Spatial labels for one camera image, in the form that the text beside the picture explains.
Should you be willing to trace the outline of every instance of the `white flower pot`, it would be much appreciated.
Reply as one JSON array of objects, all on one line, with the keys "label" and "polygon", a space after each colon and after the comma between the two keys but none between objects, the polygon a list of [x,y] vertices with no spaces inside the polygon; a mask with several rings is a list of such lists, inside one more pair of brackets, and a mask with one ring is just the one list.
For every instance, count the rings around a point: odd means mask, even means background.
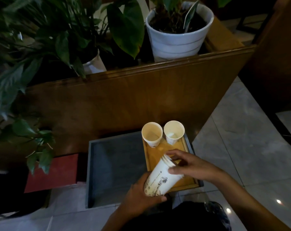
[{"label": "white flower pot", "polygon": [[[188,9],[192,4],[193,2],[185,1],[182,3],[182,7]],[[205,20],[207,25],[200,30],[184,34],[169,34],[153,29],[149,22],[155,16],[155,10],[150,12],[145,23],[155,62],[188,57],[198,53],[213,23],[214,14],[210,8],[202,4],[197,6],[196,12]]]},{"label": "white flower pot", "polygon": [[83,68],[85,75],[107,71],[102,59],[99,56],[99,50],[97,50],[97,55],[95,58],[83,64]]}]

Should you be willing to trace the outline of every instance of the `red book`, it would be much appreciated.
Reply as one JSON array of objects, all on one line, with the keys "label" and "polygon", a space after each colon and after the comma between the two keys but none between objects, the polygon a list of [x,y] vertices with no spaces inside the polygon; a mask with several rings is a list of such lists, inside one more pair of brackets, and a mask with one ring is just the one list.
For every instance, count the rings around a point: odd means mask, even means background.
[{"label": "red book", "polygon": [[51,162],[49,174],[45,174],[36,165],[34,174],[29,172],[24,192],[47,190],[77,183],[78,154],[54,158]]}]

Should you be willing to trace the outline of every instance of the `gray tray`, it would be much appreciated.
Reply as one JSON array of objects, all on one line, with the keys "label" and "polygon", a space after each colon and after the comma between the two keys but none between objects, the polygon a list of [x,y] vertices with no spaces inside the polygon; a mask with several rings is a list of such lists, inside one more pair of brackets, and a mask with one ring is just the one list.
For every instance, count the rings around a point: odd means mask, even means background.
[{"label": "gray tray", "polygon": [[[194,151],[184,135],[188,150]],[[141,131],[89,142],[86,208],[120,203],[147,171]]]}]

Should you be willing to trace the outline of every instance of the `yellow wooden tray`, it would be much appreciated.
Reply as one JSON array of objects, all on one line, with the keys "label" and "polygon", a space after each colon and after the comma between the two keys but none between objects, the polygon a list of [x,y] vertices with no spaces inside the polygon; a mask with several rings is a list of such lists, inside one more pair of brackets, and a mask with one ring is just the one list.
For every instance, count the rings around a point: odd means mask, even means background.
[{"label": "yellow wooden tray", "polygon": [[[152,171],[155,168],[160,158],[168,150],[179,149],[182,151],[189,152],[184,136],[181,139],[179,139],[179,141],[176,142],[174,145],[170,145],[167,143],[165,135],[163,135],[163,138],[161,139],[157,147],[150,147],[147,144],[147,142],[144,141],[143,138],[142,138],[142,141],[143,141],[145,160],[146,160],[146,166],[148,168],[148,171]],[[184,176],[169,190],[169,192],[186,190],[186,189],[191,189],[195,187],[199,187],[198,181],[192,177]]]}]

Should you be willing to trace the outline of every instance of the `paper cup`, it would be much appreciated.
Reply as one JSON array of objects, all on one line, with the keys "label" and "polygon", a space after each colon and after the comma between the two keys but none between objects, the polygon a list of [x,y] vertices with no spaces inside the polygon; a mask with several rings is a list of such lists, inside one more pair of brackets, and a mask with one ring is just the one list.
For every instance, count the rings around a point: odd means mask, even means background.
[{"label": "paper cup", "polygon": [[166,135],[167,143],[175,144],[185,133],[185,128],[182,123],[178,121],[167,122],[164,126],[164,133]]},{"label": "paper cup", "polygon": [[177,163],[169,156],[163,155],[144,184],[145,194],[147,196],[166,194],[184,176],[168,173],[168,169],[176,165]]},{"label": "paper cup", "polygon": [[163,128],[156,122],[149,122],[143,126],[141,134],[150,147],[157,147],[163,137]]}]

